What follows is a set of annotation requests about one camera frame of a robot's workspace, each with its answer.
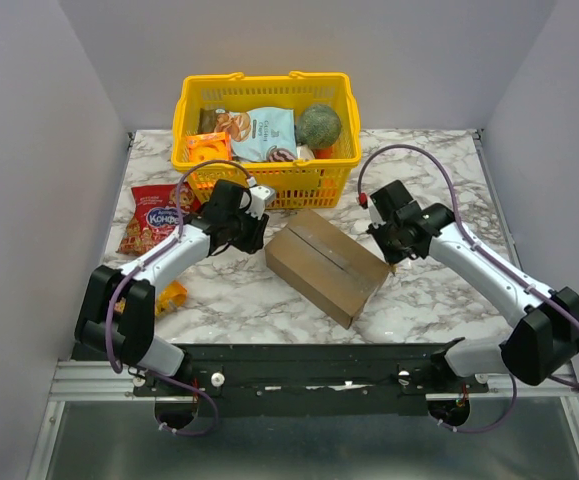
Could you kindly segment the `brown cardboard express box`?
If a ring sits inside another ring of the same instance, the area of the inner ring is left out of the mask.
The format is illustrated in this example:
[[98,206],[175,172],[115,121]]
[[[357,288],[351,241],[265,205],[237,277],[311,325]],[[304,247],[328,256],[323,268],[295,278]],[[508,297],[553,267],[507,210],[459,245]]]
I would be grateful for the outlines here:
[[358,320],[391,268],[312,210],[294,215],[265,246],[267,267],[341,327]]

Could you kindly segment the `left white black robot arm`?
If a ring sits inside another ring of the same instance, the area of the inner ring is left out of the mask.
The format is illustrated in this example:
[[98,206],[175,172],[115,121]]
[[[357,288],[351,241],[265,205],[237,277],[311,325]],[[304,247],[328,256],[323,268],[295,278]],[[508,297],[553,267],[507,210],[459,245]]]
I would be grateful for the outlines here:
[[75,339],[105,353],[113,368],[123,365],[156,373],[170,395],[191,380],[191,360],[180,347],[155,334],[155,306],[161,291],[186,269],[221,247],[254,254],[263,247],[266,208],[274,189],[228,180],[215,184],[209,200],[146,254],[119,269],[105,265],[91,274],[75,327]]

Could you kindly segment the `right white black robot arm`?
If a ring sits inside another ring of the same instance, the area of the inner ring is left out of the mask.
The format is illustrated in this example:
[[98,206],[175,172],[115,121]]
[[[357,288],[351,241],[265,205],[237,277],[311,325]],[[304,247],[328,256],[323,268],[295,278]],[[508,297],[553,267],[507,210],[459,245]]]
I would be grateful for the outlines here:
[[574,290],[555,291],[524,274],[459,227],[448,207],[421,208],[399,180],[360,194],[359,202],[370,213],[367,231],[388,264],[433,258],[483,295],[512,329],[508,336],[455,339],[437,350],[428,370],[436,389],[449,392],[465,377],[489,373],[537,386],[579,353]]

